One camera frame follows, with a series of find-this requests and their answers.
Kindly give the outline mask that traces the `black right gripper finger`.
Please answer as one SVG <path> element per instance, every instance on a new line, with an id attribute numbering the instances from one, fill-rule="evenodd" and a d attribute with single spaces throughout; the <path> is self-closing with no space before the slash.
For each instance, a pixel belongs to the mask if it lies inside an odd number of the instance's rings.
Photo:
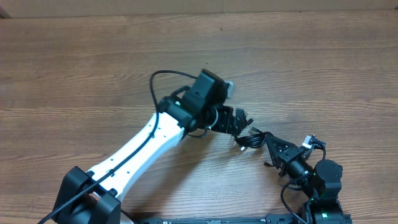
<path id="1" fill-rule="evenodd" d="M 290 147 L 295 147 L 294 143 L 280 139 L 274 135 L 266 135 L 267 148 L 272 156 L 278 156 Z"/>
<path id="2" fill-rule="evenodd" d="M 279 155 L 281 152 L 283 152 L 284 147 L 283 146 L 271 146 L 268 147 L 269 149 L 269 154 L 272 160 L 272 165 L 280 169 L 282 167 L 282 160 L 279 158 Z"/>

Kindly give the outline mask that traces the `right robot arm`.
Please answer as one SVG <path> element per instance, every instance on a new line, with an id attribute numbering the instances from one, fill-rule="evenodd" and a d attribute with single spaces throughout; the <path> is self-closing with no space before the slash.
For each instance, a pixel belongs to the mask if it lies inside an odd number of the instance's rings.
<path id="1" fill-rule="evenodd" d="M 343 167 L 326 158 L 326 143 L 314 135 L 307 136 L 300 147 L 273 135 L 265 137 L 272 166 L 279 176 L 290 180 L 281 190 L 280 199 L 288 214 L 269 214 L 266 223 L 350 224 L 351 215 L 345 214 L 338 194 L 342 188 Z M 296 185 L 308 200 L 293 211 L 284 199 L 284 192 Z"/>

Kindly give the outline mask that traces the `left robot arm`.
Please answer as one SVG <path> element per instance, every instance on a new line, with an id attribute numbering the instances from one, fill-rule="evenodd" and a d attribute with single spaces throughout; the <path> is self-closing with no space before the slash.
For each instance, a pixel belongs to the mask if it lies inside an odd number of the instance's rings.
<path id="1" fill-rule="evenodd" d="M 125 145 L 88 171 L 72 168 L 63 178 L 54 208 L 41 223 L 132 223 L 121 204 L 140 176 L 165 152 L 197 129 L 237 136 L 252 123 L 242 109 L 224 105 L 233 82 L 203 69 L 161 100 L 147 124 Z"/>

